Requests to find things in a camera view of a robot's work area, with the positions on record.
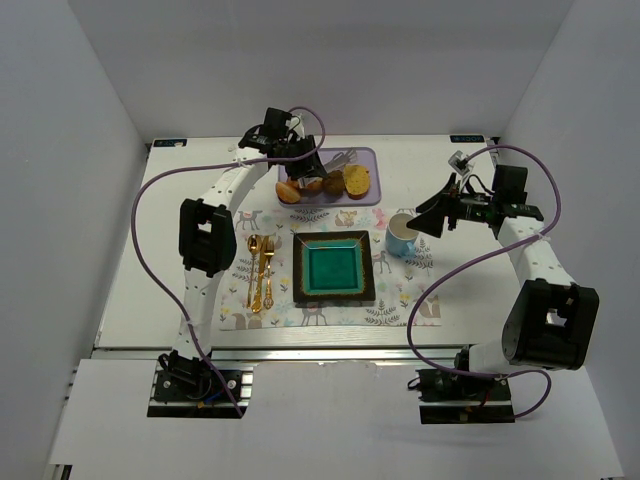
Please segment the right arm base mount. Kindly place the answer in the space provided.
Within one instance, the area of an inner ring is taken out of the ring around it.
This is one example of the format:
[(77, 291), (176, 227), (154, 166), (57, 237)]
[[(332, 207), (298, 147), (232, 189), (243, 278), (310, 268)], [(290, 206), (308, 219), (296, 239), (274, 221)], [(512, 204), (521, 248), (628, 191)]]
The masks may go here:
[(423, 425), (514, 423), (511, 391), (506, 380), (454, 375), (421, 369), (407, 383), (418, 393)]

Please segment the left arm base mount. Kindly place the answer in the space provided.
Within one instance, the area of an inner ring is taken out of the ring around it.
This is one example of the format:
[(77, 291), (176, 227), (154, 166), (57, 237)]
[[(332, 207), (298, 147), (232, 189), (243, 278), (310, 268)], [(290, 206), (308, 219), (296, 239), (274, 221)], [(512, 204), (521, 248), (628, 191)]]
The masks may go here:
[(244, 372), (223, 369), (221, 380), (199, 358), (174, 354), (158, 358), (150, 399), (149, 418), (240, 419), (248, 406), (243, 395)]

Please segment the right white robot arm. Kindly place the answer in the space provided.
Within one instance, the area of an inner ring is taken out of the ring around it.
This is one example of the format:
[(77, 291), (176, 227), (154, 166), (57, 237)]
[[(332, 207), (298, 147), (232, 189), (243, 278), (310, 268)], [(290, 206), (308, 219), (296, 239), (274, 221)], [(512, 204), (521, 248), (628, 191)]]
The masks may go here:
[(450, 176), (408, 223), (434, 238), (460, 221), (487, 225), (507, 251), (520, 285), (500, 338), (461, 350), (450, 370), (454, 375), (578, 370), (585, 361), (599, 296), (560, 264), (543, 232), (542, 213), (526, 202), (527, 175), (524, 167), (500, 165), (488, 194), (466, 192), (461, 180)]

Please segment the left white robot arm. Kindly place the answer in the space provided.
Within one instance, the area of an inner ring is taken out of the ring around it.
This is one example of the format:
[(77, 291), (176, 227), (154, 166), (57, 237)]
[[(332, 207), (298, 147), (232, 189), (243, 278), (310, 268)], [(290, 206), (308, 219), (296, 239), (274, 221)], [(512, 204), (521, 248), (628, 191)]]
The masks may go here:
[(223, 170), (213, 187), (182, 202), (178, 250), (185, 287), (178, 338), (171, 353), (159, 358), (172, 381), (194, 394), (209, 385), (213, 373), (211, 323), (218, 286), (236, 256), (234, 216), (252, 187), (275, 165), (294, 178), (319, 175), (318, 147), (292, 109), (270, 107), (261, 124), (241, 138), (236, 164)]

